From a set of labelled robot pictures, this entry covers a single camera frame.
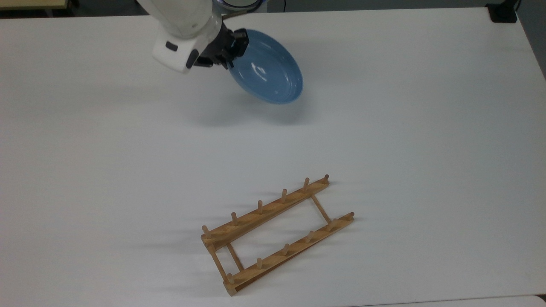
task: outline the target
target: blue plate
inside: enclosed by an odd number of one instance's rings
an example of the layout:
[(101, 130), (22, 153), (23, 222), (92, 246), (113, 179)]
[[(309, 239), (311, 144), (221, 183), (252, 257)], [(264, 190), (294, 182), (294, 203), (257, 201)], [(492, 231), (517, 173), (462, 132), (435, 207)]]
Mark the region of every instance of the blue plate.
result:
[(248, 46), (229, 72), (247, 92), (271, 103), (290, 103), (300, 97), (303, 77), (296, 60), (270, 36), (247, 30)]

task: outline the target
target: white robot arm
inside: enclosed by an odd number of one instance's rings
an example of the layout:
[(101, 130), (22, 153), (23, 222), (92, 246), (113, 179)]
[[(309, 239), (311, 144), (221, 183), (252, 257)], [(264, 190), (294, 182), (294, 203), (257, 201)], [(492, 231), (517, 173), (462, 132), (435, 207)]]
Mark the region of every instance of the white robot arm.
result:
[(227, 29), (212, 0), (139, 0), (155, 17), (159, 32), (153, 56), (165, 66), (188, 73), (193, 66), (224, 68), (244, 54), (248, 45), (245, 29)]

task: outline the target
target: floor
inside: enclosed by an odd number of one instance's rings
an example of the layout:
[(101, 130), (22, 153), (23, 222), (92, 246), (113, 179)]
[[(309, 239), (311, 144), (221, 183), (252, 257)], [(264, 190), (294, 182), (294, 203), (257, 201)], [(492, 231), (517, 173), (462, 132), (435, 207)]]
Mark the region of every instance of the floor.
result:
[[(268, 12), (483, 7), (501, 0), (269, 0)], [(79, 0), (68, 10), (0, 11), (0, 18), (147, 15), (135, 0)], [(518, 16), (546, 78), (546, 1), (522, 0)]]

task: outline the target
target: wooden peg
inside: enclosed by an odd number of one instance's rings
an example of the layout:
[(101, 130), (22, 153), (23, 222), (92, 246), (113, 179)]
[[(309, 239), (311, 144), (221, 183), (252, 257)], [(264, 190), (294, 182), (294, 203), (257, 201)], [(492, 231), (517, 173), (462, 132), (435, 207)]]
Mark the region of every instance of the wooden peg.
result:
[(290, 247), (290, 244), (286, 243), (284, 245), (284, 249), (282, 249), (282, 255), (283, 256), (286, 256), (286, 254), (288, 254), (288, 248)]
[(307, 185), (309, 184), (309, 177), (305, 178), (305, 181), (304, 181), (304, 188), (301, 189), (301, 191), (303, 193), (307, 193)]
[(203, 232), (205, 233), (205, 237), (206, 237), (207, 239), (211, 239), (211, 238), (212, 238), (212, 236), (211, 236), (211, 234), (210, 234), (210, 232), (209, 232), (209, 229), (208, 229), (205, 225), (203, 225), (203, 227), (201, 227), (201, 229), (203, 229)]
[(235, 279), (233, 279), (233, 275), (229, 273), (227, 277), (228, 277), (228, 282), (233, 285), (235, 283)]
[(288, 192), (287, 189), (282, 190), (281, 204), (284, 204), (286, 201), (286, 192)]
[(332, 228), (337, 224), (337, 219), (333, 219), (331, 223), (326, 227), (326, 231), (332, 230)]
[(235, 212), (232, 212), (232, 220), (233, 226), (237, 226), (237, 214), (235, 214)]
[(314, 231), (310, 231), (307, 237), (305, 238), (305, 243), (311, 242), (311, 239), (313, 239)]

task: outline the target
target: white table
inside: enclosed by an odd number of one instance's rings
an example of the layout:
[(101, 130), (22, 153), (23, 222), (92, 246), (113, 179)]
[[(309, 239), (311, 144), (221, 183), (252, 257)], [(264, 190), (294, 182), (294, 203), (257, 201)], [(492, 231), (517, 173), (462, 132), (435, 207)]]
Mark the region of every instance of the white table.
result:
[[(519, 23), (470, 8), (228, 26), (285, 45), (298, 101), (258, 101), (220, 67), (163, 67), (149, 16), (0, 20), (2, 307), (546, 292), (546, 82)], [(201, 226), (326, 173), (319, 200), (355, 222), (228, 296)], [(303, 203), (235, 248), (250, 265), (322, 223)]]
[(382, 305), (384, 307), (544, 307), (536, 296), (498, 297), (482, 299), (446, 300), (442, 302)]

